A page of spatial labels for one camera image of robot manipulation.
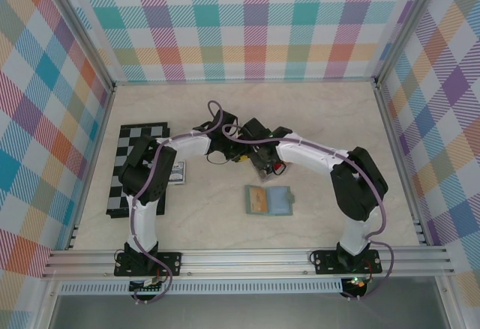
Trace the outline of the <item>clear plastic card box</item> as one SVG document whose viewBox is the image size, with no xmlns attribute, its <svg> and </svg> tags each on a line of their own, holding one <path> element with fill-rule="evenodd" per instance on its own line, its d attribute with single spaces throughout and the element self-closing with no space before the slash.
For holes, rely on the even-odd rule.
<svg viewBox="0 0 480 329">
<path fill-rule="evenodd" d="M 283 167 L 280 168 L 280 169 L 277 170 L 277 171 L 274 170 L 273 173 L 270 174 L 270 175 L 266 175 L 266 174 L 261 175 L 261 174 L 258 173 L 258 171 L 255 169 L 255 167 L 254 167 L 254 165 L 252 164 L 252 161 L 251 161 L 252 167 L 254 168 L 255 173 L 256 173 L 256 175 L 257 175 L 257 177 L 258 177 L 258 179 L 260 180 L 261 183 L 266 183 L 266 182 L 269 182 L 269 181 L 273 181 L 273 180 L 276 179 L 276 178 L 279 178 L 280 176 L 284 175 L 284 174 L 288 171 L 289 167 L 291 166 L 290 163 L 283 162 L 282 160 L 275 161 L 274 164 L 276 164 L 277 162 L 282 162 Z"/>
</svg>

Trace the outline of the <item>green leather card holder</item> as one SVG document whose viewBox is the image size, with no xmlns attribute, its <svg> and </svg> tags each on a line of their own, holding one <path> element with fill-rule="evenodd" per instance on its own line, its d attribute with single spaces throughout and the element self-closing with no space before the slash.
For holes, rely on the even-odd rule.
<svg viewBox="0 0 480 329">
<path fill-rule="evenodd" d="M 258 186 L 247 185 L 245 192 L 246 213 L 263 216 L 292 216 L 295 197 L 288 186 L 258 187 L 266 191 L 268 212 L 254 213 L 251 211 L 250 189 Z"/>
</svg>

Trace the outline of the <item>orange credit card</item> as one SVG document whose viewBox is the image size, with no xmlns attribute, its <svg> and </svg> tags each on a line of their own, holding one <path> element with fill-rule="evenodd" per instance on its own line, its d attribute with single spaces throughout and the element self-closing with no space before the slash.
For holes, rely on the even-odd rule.
<svg viewBox="0 0 480 329">
<path fill-rule="evenodd" d="M 268 204 L 266 190 L 253 187 L 250 189 L 250 209 L 254 213 L 267 213 Z"/>
</svg>

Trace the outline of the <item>blue playing card deck box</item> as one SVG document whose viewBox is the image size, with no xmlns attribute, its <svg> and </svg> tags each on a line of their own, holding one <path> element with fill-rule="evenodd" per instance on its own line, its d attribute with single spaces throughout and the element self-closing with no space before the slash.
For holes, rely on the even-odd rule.
<svg viewBox="0 0 480 329">
<path fill-rule="evenodd" d="M 169 184 L 177 185 L 184 184 L 186 182 L 186 162 L 179 161 L 172 167 L 171 174 L 169 176 Z"/>
</svg>

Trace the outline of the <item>black grey folding chessboard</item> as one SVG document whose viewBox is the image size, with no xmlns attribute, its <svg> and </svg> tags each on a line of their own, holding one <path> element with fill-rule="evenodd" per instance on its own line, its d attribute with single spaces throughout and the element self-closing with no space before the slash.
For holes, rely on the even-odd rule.
<svg viewBox="0 0 480 329">
<path fill-rule="evenodd" d="M 106 208 L 106 215 L 110 216 L 111 219 L 126 218 L 129 215 L 128 201 L 119 181 L 119 173 L 135 142 L 142 135 L 152 136 L 153 138 L 167 138 L 170 136 L 170 128 L 167 122 L 126 124 L 120 127 Z"/>
</svg>

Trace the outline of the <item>aluminium back floor rail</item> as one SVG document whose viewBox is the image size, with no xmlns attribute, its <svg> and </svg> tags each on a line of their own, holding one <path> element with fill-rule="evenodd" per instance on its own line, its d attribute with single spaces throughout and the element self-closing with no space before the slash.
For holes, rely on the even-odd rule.
<svg viewBox="0 0 480 329">
<path fill-rule="evenodd" d="M 306 82 L 374 82 L 376 78 L 366 77 L 330 77 L 330 78 L 294 78 L 294 79 L 194 79 L 194 80 L 174 80 L 174 81 L 117 81 L 115 87 L 128 86 L 153 86 L 153 85 L 233 85 L 233 84 L 263 84 L 263 83 L 306 83 Z"/>
</svg>

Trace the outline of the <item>aluminium floor rail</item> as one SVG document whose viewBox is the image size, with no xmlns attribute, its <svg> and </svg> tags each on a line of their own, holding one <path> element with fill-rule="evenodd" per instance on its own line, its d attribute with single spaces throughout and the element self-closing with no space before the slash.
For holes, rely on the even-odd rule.
<svg viewBox="0 0 480 329">
<path fill-rule="evenodd" d="M 388 137 L 388 141 L 391 147 L 391 152 L 393 154 L 394 162 L 397 167 L 397 172 L 399 174 L 400 182 L 402 184 L 403 192 L 406 197 L 406 203 L 408 204 L 409 211 L 411 213 L 413 225 L 415 232 L 417 234 L 418 242 L 421 245 L 427 246 L 431 245 L 430 235 L 428 230 L 423 226 L 423 216 L 419 207 L 419 203 L 414 193 L 414 187 L 408 176 L 407 165 L 403 157 L 402 147 L 399 139 L 396 136 L 392 117 L 389 114 L 385 98 L 383 96 L 382 90 L 379 85 L 375 82 L 372 82 L 373 94 L 376 99 L 377 106 L 379 108 L 379 113 L 382 118 L 383 126 Z"/>
<path fill-rule="evenodd" d="M 330 77 L 330 78 L 294 78 L 294 79 L 194 79 L 194 80 L 174 80 L 174 81 L 117 81 L 115 87 L 128 86 L 153 86 L 153 85 L 233 85 L 233 84 L 263 84 L 263 83 L 306 83 L 306 82 L 374 82 L 376 78 L 366 77 Z"/>
<path fill-rule="evenodd" d="M 95 167 L 98 162 L 98 157 L 100 154 L 102 142 L 104 140 L 105 132 L 107 129 L 108 121 L 110 119 L 110 114 L 113 108 L 113 103 L 115 100 L 115 95 L 116 95 L 116 88 L 117 85 L 114 82 L 112 84 L 111 89 L 109 90 L 109 94 L 107 95 L 107 102 L 106 102 L 106 107 L 104 110 L 104 114 L 102 117 L 102 121 L 100 123 L 100 127 L 97 133 L 97 138 L 94 142 L 94 149 L 92 152 L 92 157 L 91 160 L 88 164 L 87 167 L 87 172 L 86 172 L 86 177 L 85 177 L 85 182 L 82 187 L 82 192 L 79 198 L 79 203 L 76 206 L 76 209 L 73 211 L 71 221 L 69 222 L 69 225 L 67 227 L 67 236 L 65 237 L 63 244 L 61 245 L 62 250 L 68 250 L 71 245 L 72 238 L 74 236 L 74 230 L 75 228 L 80 224 L 81 217 L 83 215 L 85 206 L 86 206 L 86 200 L 89 194 L 89 190 L 92 184 L 92 179 L 95 173 Z"/>
</svg>

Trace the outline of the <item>aluminium front mounting rail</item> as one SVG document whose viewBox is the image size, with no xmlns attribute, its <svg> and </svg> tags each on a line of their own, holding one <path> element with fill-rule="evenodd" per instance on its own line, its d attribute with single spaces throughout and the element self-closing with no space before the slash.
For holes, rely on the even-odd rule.
<svg viewBox="0 0 480 329">
<path fill-rule="evenodd" d="M 375 247 L 380 274 L 320 274 L 325 278 L 439 277 L 455 274 L 445 247 Z M 181 253 L 177 280 L 293 279 L 317 277 L 313 249 L 169 250 Z M 59 250 L 50 254 L 45 280 L 113 280 L 115 250 Z"/>
</svg>

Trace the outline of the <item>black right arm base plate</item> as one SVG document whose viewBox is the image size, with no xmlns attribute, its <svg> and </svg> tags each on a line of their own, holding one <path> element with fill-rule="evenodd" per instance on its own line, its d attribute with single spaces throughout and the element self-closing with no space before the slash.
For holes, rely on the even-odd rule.
<svg viewBox="0 0 480 329">
<path fill-rule="evenodd" d="M 380 274 L 383 267 L 377 250 L 366 250 L 357 256 L 337 250 L 316 250 L 311 261 L 320 274 Z"/>
</svg>

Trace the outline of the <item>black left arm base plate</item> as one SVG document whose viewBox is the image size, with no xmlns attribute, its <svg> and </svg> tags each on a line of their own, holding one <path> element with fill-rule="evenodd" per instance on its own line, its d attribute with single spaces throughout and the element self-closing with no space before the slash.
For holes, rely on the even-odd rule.
<svg viewBox="0 0 480 329">
<path fill-rule="evenodd" d="M 180 274 L 182 254 L 179 252 L 157 252 L 156 258 L 163 262 L 173 276 Z M 119 251 L 114 255 L 115 277 L 165 277 L 167 270 L 156 261 L 151 260 L 143 253 Z"/>
</svg>

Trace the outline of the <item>aluminium right floor rail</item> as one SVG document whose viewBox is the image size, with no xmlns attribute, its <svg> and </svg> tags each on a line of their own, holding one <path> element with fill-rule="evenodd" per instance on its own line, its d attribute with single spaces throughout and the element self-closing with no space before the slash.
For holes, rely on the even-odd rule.
<svg viewBox="0 0 480 329">
<path fill-rule="evenodd" d="M 383 96 L 382 90 L 379 85 L 375 82 L 372 82 L 373 94 L 376 99 L 377 106 L 379 108 L 379 113 L 382 118 L 383 126 L 388 137 L 388 141 L 391 147 L 391 152 L 393 154 L 394 162 L 397 167 L 397 172 L 399 174 L 400 182 L 402 184 L 403 192 L 406 197 L 406 203 L 408 204 L 409 211 L 411 213 L 413 225 L 415 232 L 417 234 L 418 242 L 421 245 L 427 246 L 431 245 L 430 235 L 428 230 L 423 226 L 423 216 L 419 207 L 419 203 L 414 193 L 414 187 L 408 176 L 407 165 L 403 157 L 402 147 L 399 139 L 396 136 L 392 117 L 389 114 L 385 98 Z"/>
</svg>

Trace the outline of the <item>aluminium left floor rail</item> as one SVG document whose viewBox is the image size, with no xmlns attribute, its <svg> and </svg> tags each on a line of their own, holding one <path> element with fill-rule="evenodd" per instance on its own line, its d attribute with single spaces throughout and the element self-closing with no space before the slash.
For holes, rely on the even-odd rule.
<svg viewBox="0 0 480 329">
<path fill-rule="evenodd" d="M 107 129 L 108 121 L 110 119 L 110 114 L 113 108 L 113 103 L 115 100 L 115 95 L 116 95 L 116 88 L 117 85 L 114 82 L 112 84 L 111 89 L 109 90 L 109 94 L 107 95 L 107 102 L 106 102 L 106 107 L 104 110 L 104 114 L 102 117 L 102 121 L 100 123 L 100 127 L 97 133 L 97 138 L 94 142 L 94 149 L 92 152 L 92 157 L 91 160 L 88 164 L 87 167 L 87 172 L 86 172 L 86 177 L 85 177 L 85 182 L 82 187 L 82 192 L 79 198 L 79 203 L 76 206 L 76 209 L 73 211 L 71 221 L 69 222 L 69 225 L 67 227 L 67 236 L 65 237 L 63 244 L 61 245 L 62 250 L 68 250 L 71 245 L 72 238 L 74 236 L 74 230 L 75 228 L 80 224 L 81 217 L 83 215 L 85 206 L 86 206 L 86 200 L 89 194 L 89 190 L 92 184 L 92 179 L 95 173 L 95 167 L 98 162 L 98 157 L 100 154 L 102 142 L 104 140 L 105 132 Z"/>
</svg>

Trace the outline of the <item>aluminium right frame post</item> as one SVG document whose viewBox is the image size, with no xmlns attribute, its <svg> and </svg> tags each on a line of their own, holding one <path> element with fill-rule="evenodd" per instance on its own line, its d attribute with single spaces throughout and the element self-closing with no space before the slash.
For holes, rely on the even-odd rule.
<svg viewBox="0 0 480 329">
<path fill-rule="evenodd" d="M 385 83 L 389 74 L 394 69 L 409 38 L 416 30 L 430 2 L 431 0 L 415 0 L 413 2 L 411 10 L 406 16 L 406 20 L 401 28 L 399 35 L 397 36 L 396 41 L 392 44 L 391 49 L 386 56 L 378 75 L 374 77 L 373 82 L 375 83 L 376 91 L 379 91 L 382 88 L 382 84 Z"/>
</svg>

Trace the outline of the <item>aluminium frame post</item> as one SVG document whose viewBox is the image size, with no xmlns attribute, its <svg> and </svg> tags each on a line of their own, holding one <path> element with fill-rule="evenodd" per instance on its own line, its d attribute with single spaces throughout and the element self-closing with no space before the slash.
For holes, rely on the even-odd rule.
<svg viewBox="0 0 480 329">
<path fill-rule="evenodd" d="M 115 90 L 115 83 L 110 73 L 107 70 L 104 61 L 98 53 L 95 45 L 93 44 L 86 27 L 83 25 L 75 7 L 71 4 L 70 0 L 54 0 L 58 5 L 61 14 L 64 16 L 65 22 L 69 25 L 73 35 L 79 41 L 85 55 L 91 62 L 92 67 L 99 75 L 103 84 L 107 86 L 110 92 Z"/>
<path fill-rule="evenodd" d="M 430 2 L 431 0 L 415 0 L 413 2 L 411 10 L 406 16 L 406 20 L 401 28 L 399 35 L 397 36 L 396 41 L 392 44 L 391 49 L 386 56 L 378 75 L 374 77 L 373 82 L 375 83 L 376 91 L 379 91 L 382 88 L 382 84 L 385 83 L 389 74 L 394 69 L 409 38 L 416 30 Z"/>
</svg>

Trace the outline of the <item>aluminium left frame post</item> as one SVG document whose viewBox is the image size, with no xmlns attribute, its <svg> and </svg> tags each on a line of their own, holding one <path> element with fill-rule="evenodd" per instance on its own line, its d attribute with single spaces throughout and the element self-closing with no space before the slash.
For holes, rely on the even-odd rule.
<svg viewBox="0 0 480 329">
<path fill-rule="evenodd" d="M 115 90 L 115 83 L 110 73 L 107 70 L 104 61 L 98 53 L 95 45 L 93 44 L 86 27 L 83 25 L 75 7 L 71 4 L 70 0 L 54 0 L 58 5 L 61 14 L 64 16 L 65 22 L 69 25 L 73 35 L 79 41 L 85 55 L 91 62 L 92 67 L 99 75 L 103 84 L 107 86 L 110 92 Z"/>
</svg>

